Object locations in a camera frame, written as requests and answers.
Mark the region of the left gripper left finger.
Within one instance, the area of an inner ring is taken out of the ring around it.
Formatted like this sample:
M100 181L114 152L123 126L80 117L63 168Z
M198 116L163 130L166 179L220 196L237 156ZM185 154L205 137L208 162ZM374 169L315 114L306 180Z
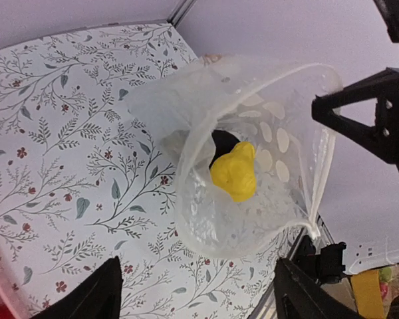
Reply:
M109 258L70 294L33 318L119 319L122 283L120 259Z

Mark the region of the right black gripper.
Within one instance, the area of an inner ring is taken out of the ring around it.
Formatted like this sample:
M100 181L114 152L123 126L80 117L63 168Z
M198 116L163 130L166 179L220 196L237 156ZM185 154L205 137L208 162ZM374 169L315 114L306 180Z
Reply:
M375 1L393 43L399 44L399 1ZM334 112L357 102L378 100L376 123L367 126ZM399 173L399 68L386 68L342 90L317 96L311 106L317 122L360 145Z

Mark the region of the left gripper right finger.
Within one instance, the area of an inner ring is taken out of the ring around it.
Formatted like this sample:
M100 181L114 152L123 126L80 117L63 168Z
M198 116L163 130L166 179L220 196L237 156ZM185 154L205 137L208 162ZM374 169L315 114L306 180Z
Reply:
M335 300L289 259L279 259L274 278L278 318L361 318Z

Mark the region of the clear dotted zip bag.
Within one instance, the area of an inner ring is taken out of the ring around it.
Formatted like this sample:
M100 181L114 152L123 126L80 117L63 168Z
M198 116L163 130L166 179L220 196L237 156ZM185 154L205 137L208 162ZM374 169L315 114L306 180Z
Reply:
M129 113L176 165L174 220L189 249L228 259L290 227L320 236L336 136L311 104L341 89L328 64L222 55L129 93Z

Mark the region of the yellow toy pear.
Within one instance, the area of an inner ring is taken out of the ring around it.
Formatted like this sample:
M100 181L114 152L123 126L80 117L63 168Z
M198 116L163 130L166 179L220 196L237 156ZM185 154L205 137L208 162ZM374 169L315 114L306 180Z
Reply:
M230 153L213 163L210 174L213 184L227 192L234 202L247 201L255 195L255 148L249 142L239 142Z

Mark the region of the purple toy eggplant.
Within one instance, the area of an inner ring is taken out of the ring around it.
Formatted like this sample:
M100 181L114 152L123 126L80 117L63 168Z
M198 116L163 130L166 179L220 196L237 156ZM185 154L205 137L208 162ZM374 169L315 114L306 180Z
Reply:
M224 130L214 130L211 136L215 144L215 154L211 160L209 168L212 167L216 159L230 153L232 149L240 142L236 136Z

